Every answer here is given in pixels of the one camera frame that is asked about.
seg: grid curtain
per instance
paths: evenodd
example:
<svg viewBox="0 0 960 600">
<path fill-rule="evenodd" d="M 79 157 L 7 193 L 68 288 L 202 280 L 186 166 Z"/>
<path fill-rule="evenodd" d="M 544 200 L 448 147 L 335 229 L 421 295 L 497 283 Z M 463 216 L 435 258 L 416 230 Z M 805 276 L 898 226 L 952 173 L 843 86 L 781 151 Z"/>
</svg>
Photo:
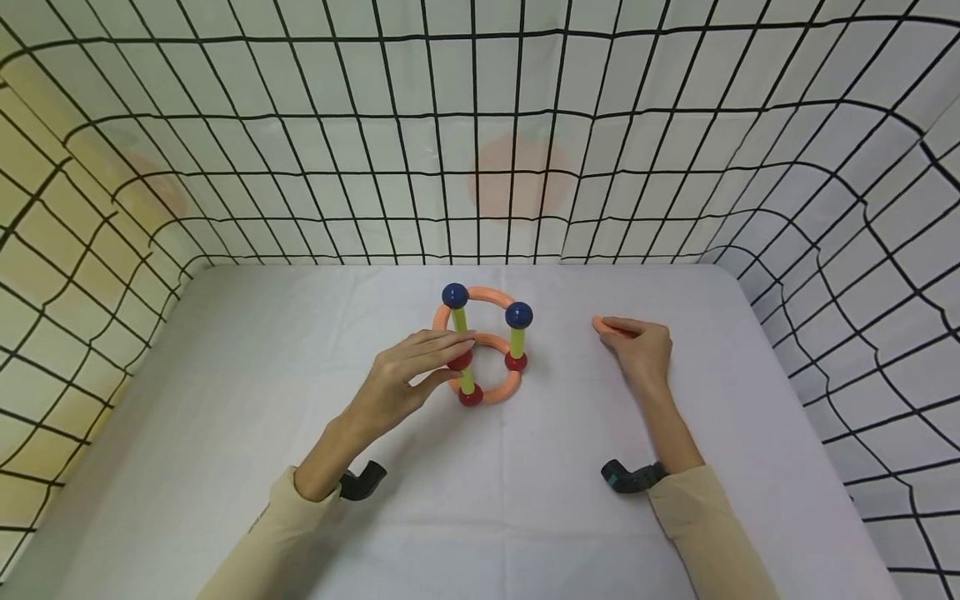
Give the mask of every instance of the grid curtain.
<svg viewBox="0 0 960 600">
<path fill-rule="evenodd" d="M 958 40 L 953 0 L 0 1 L 0 580 L 203 269 L 706 262 L 904 595 L 956 597 Z"/>
</svg>

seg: red ball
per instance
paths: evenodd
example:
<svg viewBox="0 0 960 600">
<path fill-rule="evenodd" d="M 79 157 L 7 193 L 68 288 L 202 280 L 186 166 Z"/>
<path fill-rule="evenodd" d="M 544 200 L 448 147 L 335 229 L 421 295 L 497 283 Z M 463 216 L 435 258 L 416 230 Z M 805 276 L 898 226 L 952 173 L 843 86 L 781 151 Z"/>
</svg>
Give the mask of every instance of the red ball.
<svg viewBox="0 0 960 600">
<path fill-rule="evenodd" d="M 473 350 L 467 350 L 465 353 L 446 363 L 446 365 L 454 371 L 462 371 L 469 367 L 471 362 L 473 362 Z"/>
<path fill-rule="evenodd" d="M 520 354 L 519 358 L 514 358 L 510 355 L 510 352 L 507 352 L 507 355 L 503 357 L 503 364 L 507 366 L 507 371 L 523 372 L 527 368 L 527 354 L 524 352 Z"/>
<path fill-rule="evenodd" d="M 480 386 L 474 384 L 472 394 L 464 394 L 463 390 L 459 390 L 457 396 L 460 397 L 461 404 L 472 407 L 483 401 L 483 390 L 480 389 Z"/>
</svg>

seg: sleeve cuff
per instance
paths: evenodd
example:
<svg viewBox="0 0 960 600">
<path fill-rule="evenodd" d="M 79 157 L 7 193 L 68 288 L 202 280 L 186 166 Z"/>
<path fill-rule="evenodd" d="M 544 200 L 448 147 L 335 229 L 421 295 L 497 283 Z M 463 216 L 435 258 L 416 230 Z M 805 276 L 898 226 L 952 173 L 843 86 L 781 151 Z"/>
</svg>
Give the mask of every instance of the sleeve cuff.
<svg viewBox="0 0 960 600">
<path fill-rule="evenodd" d="M 733 514 L 723 486 L 709 465 L 665 477 L 649 495 L 663 531 L 672 540 L 706 516 Z"/>
<path fill-rule="evenodd" d="M 299 527 L 315 528 L 320 524 L 331 506 L 340 500 L 340 484 L 333 489 L 329 496 L 320 502 L 311 502 L 297 493 L 294 486 L 294 471 L 297 468 L 287 467 L 283 474 L 270 487 L 270 504 L 268 509 L 271 516 Z"/>
</svg>

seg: orange curved piece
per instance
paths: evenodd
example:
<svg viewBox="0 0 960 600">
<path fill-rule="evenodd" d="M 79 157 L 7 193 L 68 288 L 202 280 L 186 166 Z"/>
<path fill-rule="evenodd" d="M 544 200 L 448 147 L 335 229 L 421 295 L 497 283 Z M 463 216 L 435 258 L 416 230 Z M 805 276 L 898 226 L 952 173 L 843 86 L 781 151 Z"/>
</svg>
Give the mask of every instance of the orange curved piece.
<svg viewBox="0 0 960 600">
<path fill-rule="evenodd" d="M 601 317 L 600 315 L 593 315 L 593 319 L 591 319 L 590 322 L 593 324 L 593 328 L 597 330 L 597 333 L 612 333 L 613 335 L 618 335 L 621 338 L 627 338 L 627 339 L 633 338 L 633 336 L 631 336 L 626 331 L 614 329 L 608 324 L 605 324 L 603 322 L 603 317 Z"/>
<path fill-rule="evenodd" d="M 494 290 L 491 287 L 471 287 L 467 288 L 467 293 L 471 300 L 492 302 L 504 310 L 507 310 L 507 306 L 514 303 L 513 297 L 509 294 L 504 294 L 500 290 Z"/>
<path fill-rule="evenodd" d="M 504 310 L 506 310 L 507 306 L 510 306 L 514 303 L 514 299 L 507 294 L 489 287 L 471 287 L 468 289 L 468 293 L 471 300 L 492 302 Z M 444 331 L 447 329 L 449 322 L 450 307 L 445 304 L 441 304 L 440 308 L 437 309 L 437 312 L 434 313 L 433 328 L 438 331 Z M 475 340 L 480 346 L 495 348 L 504 356 L 506 356 L 510 351 L 509 342 L 490 333 L 477 333 Z M 460 381 L 454 379 L 452 381 L 447 381 L 446 383 L 450 386 L 450 389 L 453 390 L 454 393 L 460 392 Z M 507 377 L 503 380 L 503 383 L 491 390 L 485 389 L 483 391 L 483 400 L 480 403 L 499 404 L 500 402 L 510 398 L 510 396 L 516 392 L 518 387 L 520 387 L 520 373 L 517 371 L 507 371 Z"/>
</svg>

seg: toy connector ball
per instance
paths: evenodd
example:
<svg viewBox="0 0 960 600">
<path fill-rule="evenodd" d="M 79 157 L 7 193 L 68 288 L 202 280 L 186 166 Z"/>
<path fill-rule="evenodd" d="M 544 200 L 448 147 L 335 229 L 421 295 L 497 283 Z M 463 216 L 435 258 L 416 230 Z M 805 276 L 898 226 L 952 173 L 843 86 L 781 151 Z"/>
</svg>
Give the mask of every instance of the toy connector ball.
<svg viewBox="0 0 960 600">
<path fill-rule="evenodd" d="M 462 371 L 470 366 L 470 363 L 473 362 L 473 350 L 467 350 L 460 356 L 457 356 L 450 362 L 446 363 L 447 367 L 454 371 Z"/>
<path fill-rule="evenodd" d="M 449 308 L 463 308 L 467 305 L 470 295 L 467 288 L 461 283 L 450 283 L 444 288 L 441 298 Z"/>
<path fill-rule="evenodd" d="M 527 368 L 527 355 L 523 353 L 519 358 L 514 358 L 507 352 L 503 356 L 503 363 L 507 366 L 507 371 L 523 372 Z"/>
<path fill-rule="evenodd" d="M 534 321 L 534 310 L 526 302 L 514 302 L 507 306 L 506 319 L 511 329 L 526 329 Z"/>
<path fill-rule="evenodd" d="M 464 394 L 463 390 L 459 390 L 457 396 L 460 398 L 461 404 L 473 407 L 483 401 L 483 390 L 480 389 L 480 386 L 474 385 L 472 394 Z"/>
</svg>

